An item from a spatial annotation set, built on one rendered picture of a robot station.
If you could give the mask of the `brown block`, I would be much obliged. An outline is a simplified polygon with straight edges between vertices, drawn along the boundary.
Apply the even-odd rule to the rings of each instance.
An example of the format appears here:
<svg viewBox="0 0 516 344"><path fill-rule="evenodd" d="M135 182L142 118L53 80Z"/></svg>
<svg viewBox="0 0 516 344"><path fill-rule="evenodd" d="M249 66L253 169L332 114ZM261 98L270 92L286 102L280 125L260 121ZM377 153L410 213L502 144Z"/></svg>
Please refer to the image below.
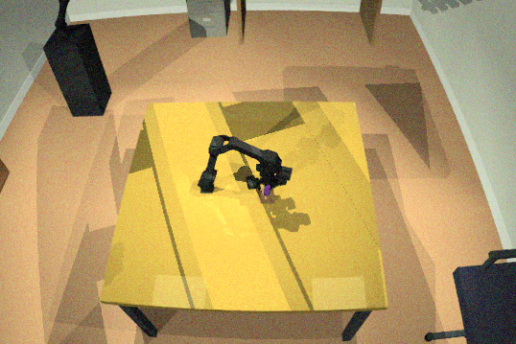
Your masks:
<svg viewBox="0 0 516 344"><path fill-rule="evenodd" d="M261 204L273 204L273 189L270 189L269 195L265 195L264 189L261 189Z"/></svg>

